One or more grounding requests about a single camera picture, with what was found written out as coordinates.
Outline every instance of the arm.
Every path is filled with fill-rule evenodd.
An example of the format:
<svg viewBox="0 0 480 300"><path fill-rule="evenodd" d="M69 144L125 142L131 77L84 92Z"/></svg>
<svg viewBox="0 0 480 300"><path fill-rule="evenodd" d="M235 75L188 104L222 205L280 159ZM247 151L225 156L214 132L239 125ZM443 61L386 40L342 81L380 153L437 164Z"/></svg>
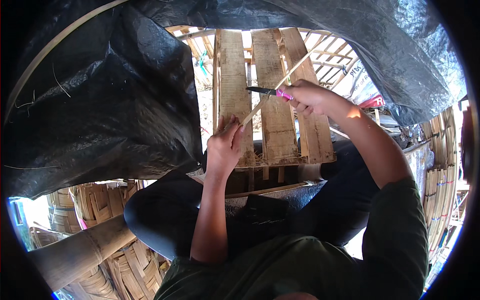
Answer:
<svg viewBox="0 0 480 300"><path fill-rule="evenodd" d="M397 143L356 105L305 80L280 88L294 97L290 103L297 112L305 115L324 113L345 131L379 188L411 176L410 167Z"/></svg>
<svg viewBox="0 0 480 300"><path fill-rule="evenodd" d="M219 264L227 259L225 185L241 156L241 129L234 115L226 127L220 117L216 133L208 139L204 190L190 249L192 260Z"/></svg>
<svg viewBox="0 0 480 300"><path fill-rule="evenodd" d="M324 113L348 134L381 189L372 199L362 252L365 290L372 298L418 299L428 272L425 218L410 167L395 141L357 106L307 81L283 90L291 105Z"/></svg>

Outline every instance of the black pants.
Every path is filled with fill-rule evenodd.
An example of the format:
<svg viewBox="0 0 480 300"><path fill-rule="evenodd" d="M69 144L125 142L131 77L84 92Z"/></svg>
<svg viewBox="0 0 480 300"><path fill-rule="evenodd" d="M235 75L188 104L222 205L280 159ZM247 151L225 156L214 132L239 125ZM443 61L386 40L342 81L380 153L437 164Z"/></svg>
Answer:
<svg viewBox="0 0 480 300"><path fill-rule="evenodd" d="M278 235L299 233L344 246L368 220L379 191L350 141L334 143L337 161L322 164L328 182L299 212L278 222L245 222L227 217L229 257ZM168 259L190 255L203 185L171 171L139 190L124 211L128 227L142 242Z"/></svg>

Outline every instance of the black tarp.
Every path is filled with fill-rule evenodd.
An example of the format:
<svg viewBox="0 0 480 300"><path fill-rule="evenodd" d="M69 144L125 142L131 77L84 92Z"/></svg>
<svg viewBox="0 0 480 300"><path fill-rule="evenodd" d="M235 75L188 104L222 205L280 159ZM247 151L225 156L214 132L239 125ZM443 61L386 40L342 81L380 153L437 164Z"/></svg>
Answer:
<svg viewBox="0 0 480 300"><path fill-rule="evenodd" d="M46 7L16 78L56 34L107 2L57 0ZM448 37L421 0L131 0L65 38L22 89L4 127L4 165L57 167L4 168L7 194L36 198L82 182L196 169L202 153L191 53L162 28L179 24L338 34L401 125L429 120L465 94ZM16 108L34 91L33 104Z"/></svg>

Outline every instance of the dark green shirt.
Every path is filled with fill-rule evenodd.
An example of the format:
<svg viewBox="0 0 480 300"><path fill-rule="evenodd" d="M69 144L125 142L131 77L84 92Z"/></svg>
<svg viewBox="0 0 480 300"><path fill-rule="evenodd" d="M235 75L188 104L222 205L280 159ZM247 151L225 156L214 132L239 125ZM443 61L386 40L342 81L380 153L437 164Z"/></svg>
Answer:
<svg viewBox="0 0 480 300"><path fill-rule="evenodd" d="M222 266L176 258L155 300L262 299L306 292L318 299L419 299L428 242L412 179L375 196L363 236L363 261L315 237L282 236Z"/></svg>

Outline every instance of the stack of bamboo strips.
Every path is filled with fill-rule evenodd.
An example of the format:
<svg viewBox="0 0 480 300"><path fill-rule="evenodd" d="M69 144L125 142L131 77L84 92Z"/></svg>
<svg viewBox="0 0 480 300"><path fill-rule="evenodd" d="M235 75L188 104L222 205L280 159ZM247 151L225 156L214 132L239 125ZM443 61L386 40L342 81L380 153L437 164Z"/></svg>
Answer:
<svg viewBox="0 0 480 300"><path fill-rule="evenodd" d="M67 233L77 233L80 231L80 225L78 224L68 188L48 194L47 202L50 212L48 219L54 231Z"/></svg>
<svg viewBox="0 0 480 300"><path fill-rule="evenodd" d="M141 180L129 180L128 186L86 183L72 187L71 191L79 218L90 227L122 214L127 201L141 188ZM118 299L150 300L165 275L162 271L164 261L162 256L135 238L108 257L100 267L113 282Z"/></svg>
<svg viewBox="0 0 480 300"><path fill-rule="evenodd" d="M458 177L456 131L452 108L423 124L425 138L432 139L435 153L433 170L427 172L423 210L427 223L429 259L438 254L444 230L448 228L456 199Z"/></svg>
<svg viewBox="0 0 480 300"><path fill-rule="evenodd" d="M452 209L455 191L455 166L434 169L427 173L427 187L423 210L427 223L429 258L432 259L438 248Z"/></svg>

